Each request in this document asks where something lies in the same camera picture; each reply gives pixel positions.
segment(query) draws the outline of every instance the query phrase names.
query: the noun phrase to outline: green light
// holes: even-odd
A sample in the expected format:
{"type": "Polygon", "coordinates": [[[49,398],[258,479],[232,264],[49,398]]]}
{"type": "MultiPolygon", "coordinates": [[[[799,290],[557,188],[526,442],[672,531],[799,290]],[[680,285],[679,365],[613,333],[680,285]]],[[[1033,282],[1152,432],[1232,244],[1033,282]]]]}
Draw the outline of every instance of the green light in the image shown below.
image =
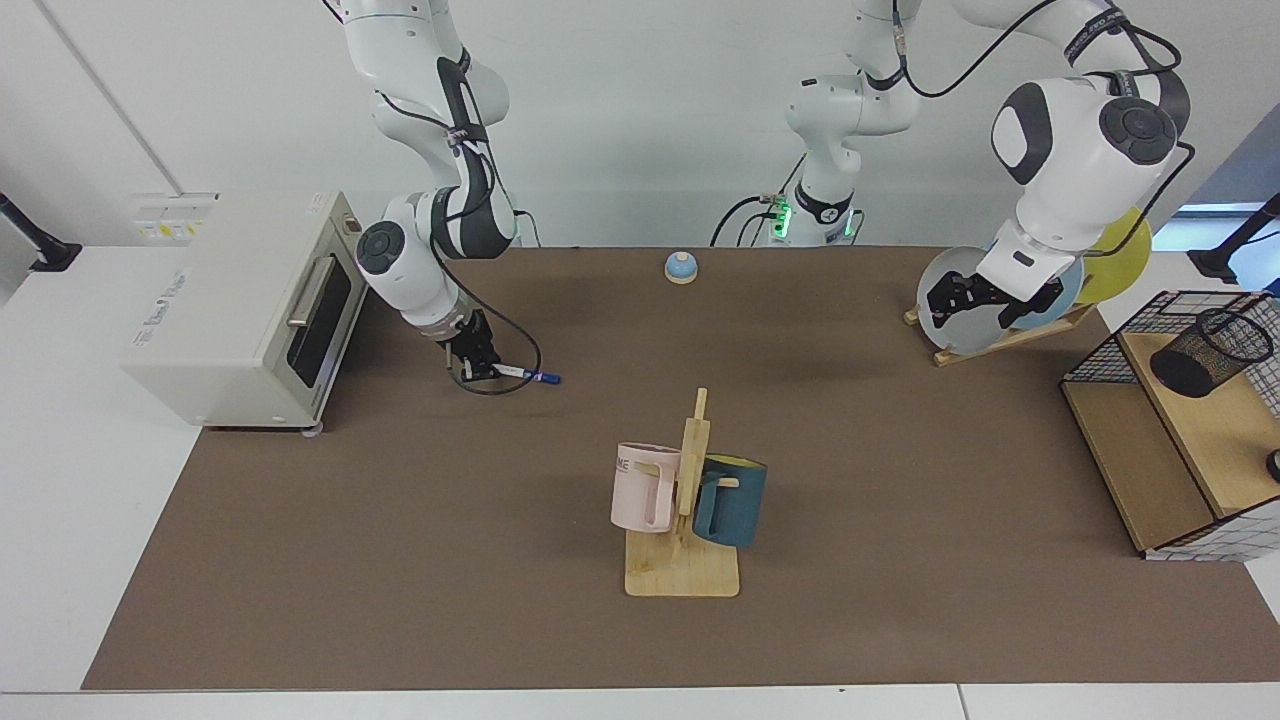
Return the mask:
{"type": "Polygon", "coordinates": [[[782,200],[778,202],[777,211],[780,217],[773,222],[773,237],[783,240],[791,232],[791,206],[787,205],[786,200],[782,200]]]}

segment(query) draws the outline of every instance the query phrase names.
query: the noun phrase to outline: mug handle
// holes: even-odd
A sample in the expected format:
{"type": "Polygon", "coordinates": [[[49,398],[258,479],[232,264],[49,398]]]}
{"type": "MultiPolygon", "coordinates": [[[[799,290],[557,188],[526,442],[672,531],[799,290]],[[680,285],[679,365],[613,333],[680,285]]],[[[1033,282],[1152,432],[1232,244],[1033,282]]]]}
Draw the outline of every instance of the mug handle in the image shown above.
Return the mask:
{"type": "Polygon", "coordinates": [[[707,539],[713,539],[716,537],[716,496],[717,489],[719,489],[721,483],[724,482],[724,473],[719,470],[708,470],[703,473],[701,477],[701,492],[698,495],[698,510],[696,515],[705,512],[707,518],[707,539]]]}
{"type": "Polygon", "coordinates": [[[663,502],[663,498],[659,496],[658,491],[660,491],[663,486],[673,484],[675,478],[668,478],[667,470],[662,465],[658,465],[655,462],[636,461],[636,469],[652,478],[653,477],[658,478],[658,482],[652,483],[649,486],[649,496],[645,498],[645,509],[644,509],[645,527],[648,527],[650,530],[655,530],[663,525],[671,524],[671,518],[667,518],[666,523],[658,521],[659,520],[658,510],[663,502]]]}

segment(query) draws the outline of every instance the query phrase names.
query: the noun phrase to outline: blue cap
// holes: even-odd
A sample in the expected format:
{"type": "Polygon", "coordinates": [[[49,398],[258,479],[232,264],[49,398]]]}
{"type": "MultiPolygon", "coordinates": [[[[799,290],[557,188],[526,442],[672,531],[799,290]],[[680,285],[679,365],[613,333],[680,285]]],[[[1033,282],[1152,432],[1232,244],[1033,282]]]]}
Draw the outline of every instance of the blue cap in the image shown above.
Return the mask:
{"type": "Polygon", "coordinates": [[[698,278],[698,260],[689,252],[672,252],[667,258],[667,279],[676,284],[687,284],[698,278]]]}

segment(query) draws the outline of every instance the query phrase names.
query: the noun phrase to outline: black mount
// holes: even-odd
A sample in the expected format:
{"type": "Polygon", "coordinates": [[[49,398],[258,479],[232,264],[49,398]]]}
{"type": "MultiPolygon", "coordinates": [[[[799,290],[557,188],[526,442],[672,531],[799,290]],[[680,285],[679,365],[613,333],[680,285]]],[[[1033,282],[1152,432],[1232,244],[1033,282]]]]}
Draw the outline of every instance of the black mount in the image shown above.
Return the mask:
{"type": "Polygon", "coordinates": [[[1275,220],[1277,217],[1280,217],[1280,192],[1271,200],[1267,200],[1266,205],[1258,209],[1248,220],[1244,220],[1240,229],[1231,233],[1231,237],[1222,241],[1222,245],[1219,245],[1213,250],[1190,250],[1187,252],[1187,256],[1192,259],[1192,264],[1206,278],[1217,278],[1225,283],[1234,284],[1238,278],[1235,277],[1235,272],[1231,270],[1231,256],[1248,245],[1262,228],[1271,224],[1271,220],[1275,220]]]}
{"type": "Polygon", "coordinates": [[[471,319],[460,323],[458,334],[439,343],[440,347],[452,352],[462,364],[462,382],[492,380],[502,374],[494,365],[502,363],[502,357],[493,347],[493,328],[484,310],[476,310],[471,319]]]}
{"type": "Polygon", "coordinates": [[[31,265],[33,273],[60,273],[72,266],[76,256],[84,247],[74,242],[63,242],[42,231],[3,192],[0,192],[0,215],[8,218],[36,249],[38,259],[31,265]]]}
{"type": "Polygon", "coordinates": [[[986,305],[1006,305],[1000,313],[1000,327],[1007,331],[1019,318],[1052,307],[1064,290],[1062,281],[1053,278],[1028,302],[1023,302],[977,273],[965,277],[951,270],[942,275],[927,297],[933,327],[937,329],[942,329],[956,313],[986,305]]]}

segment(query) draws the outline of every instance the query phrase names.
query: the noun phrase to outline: pink mug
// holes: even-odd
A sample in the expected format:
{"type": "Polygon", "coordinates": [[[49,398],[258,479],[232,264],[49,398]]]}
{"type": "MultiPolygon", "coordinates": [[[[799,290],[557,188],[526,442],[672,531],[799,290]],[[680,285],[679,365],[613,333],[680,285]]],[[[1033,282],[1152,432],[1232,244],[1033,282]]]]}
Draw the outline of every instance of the pink mug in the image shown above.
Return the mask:
{"type": "Polygon", "coordinates": [[[613,524],[636,533],[666,533],[675,518],[680,451],[623,442],[613,473],[613,524]]]}

